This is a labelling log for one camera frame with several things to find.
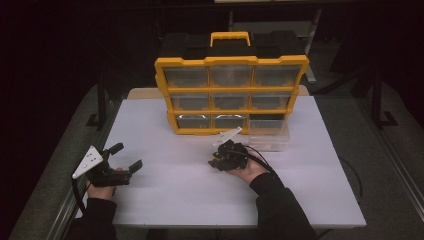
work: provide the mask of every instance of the clear plastic drawer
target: clear plastic drawer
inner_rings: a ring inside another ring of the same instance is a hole
[[[212,115],[215,128],[237,128],[244,127],[246,123],[246,115]]]
[[[247,109],[249,93],[211,93],[213,109]]]
[[[165,67],[163,71],[169,87],[206,87],[208,85],[206,67]]]
[[[285,109],[290,99],[290,92],[256,92],[252,93],[252,108]]]
[[[255,86],[294,86],[300,65],[256,66]]]
[[[210,128],[209,115],[176,115],[180,128]]]
[[[215,87],[250,85],[252,66],[248,65],[218,65],[209,67],[211,85]]]
[[[250,135],[281,135],[285,124],[284,114],[250,114]]]
[[[208,93],[172,93],[174,110],[207,110],[209,109]]]

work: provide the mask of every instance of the person's right hand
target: person's right hand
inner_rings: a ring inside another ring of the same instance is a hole
[[[90,181],[87,182],[88,198],[99,198],[104,200],[112,200],[112,196],[115,194],[116,186],[113,187],[95,187]]]
[[[262,173],[268,172],[264,167],[262,167],[259,163],[255,162],[252,159],[247,160],[247,166],[244,169],[233,169],[227,171],[227,173],[237,176],[244,180],[248,185],[255,179],[257,176]]]

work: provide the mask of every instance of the black cable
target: black cable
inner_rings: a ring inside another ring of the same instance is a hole
[[[355,177],[356,177],[356,180],[358,181],[358,185],[359,185],[359,195],[358,195],[358,205],[361,205],[361,202],[362,202],[362,195],[363,195],[363,192],[364,192],[364,189],[363,189],[363,186],[362,186],[362,180],[361,180],[361,178],[359,177],[359,174],[358,174],[358,172],[356,171],[356,169],[348,162],[348,161],[346,161],[344,158],[342,158],[342,157],[340,157],[339,155],[337,155],[337,157],[339,158],[339,160],[341,161],[341,162],[343,162],[344,164],[346,164],[346,165],[348,165],[349,166],[349,168],[352,170],[352,172],[355,174]],[[329,233],[329,232],[331,232],[332,231],[332,229],[327,229],[327,230],[325,230],[324,232],[322,232],[322,233],[320,233],[319,235],[318,235],[318,238],[321,238],[321,237],[323,237],[323,236],[325,236],[327,233]]]
[[[250,148],[250,149],[252,149],[253,151],[255,151],[259,156],[261,156],[261,158],[262,158],[262,160],[264,160],[264,162],[266,163],[266,164],[268,164],[269,165],[269,163],[266,161],[266,159],[264,158],[264,156],[262,156],[262,154],[258,151],[258,150],[256,150],[256,149],[254,149],[253,147],[251,147],[251,146],[248,146],[248,145],[243,145],[244,147],[247,147],[247,148]]]
[[[72,191],[74,193],[75,201],[77,202],[78,207],[80,208],[81,212],[84,213],[85,206],[84,206],[84,202],[82,201],[82,196],[80,195],[80,192],[78,190],[78,182],[76,179],[73,179],[73,178],[72,178]]]
[[[362,195],[363,195],[363,193],[364,193],[364,189],[363,189],[363,186],[362,186],[362,180],[361,180],[361,178],[359,177],[359,174],[358,174],[358,172],[355,170],[355,168],[348,162],[348,161],[346,161],[344,158],[342,158],[342,157],[340,157],[339,155],[337,155],[337,157],[339,158],[339,160],[341,161],[341,162],[343,162],[343,163],[345,163],[346,165],[348,165],[349,166],[349,168],[352,170],[352,172],[355,174],[355,177],[356,177],[356,180],[358,181],[358,185],[359,185],[359,195],[358,195],[358,204],[361,204],[361,202],[362,202]]]

